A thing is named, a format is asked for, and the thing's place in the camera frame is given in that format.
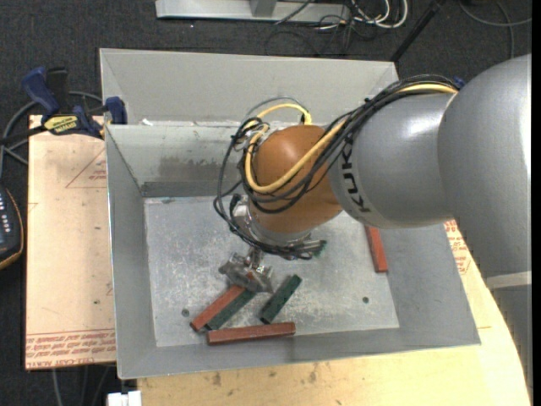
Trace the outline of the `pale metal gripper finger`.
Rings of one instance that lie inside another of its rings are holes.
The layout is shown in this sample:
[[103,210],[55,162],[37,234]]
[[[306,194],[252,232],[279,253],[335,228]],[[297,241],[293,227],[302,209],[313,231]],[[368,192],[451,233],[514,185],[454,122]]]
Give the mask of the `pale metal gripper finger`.
[[218,268],[218,271],[225,275],[231,283],[238,286],[249,285],[249,266],[245,263],[243,255],[232,253],[227,262]]
[[273,286],[271,266],[258,266],[249,269],[249,290],[254,293],[272,293]]

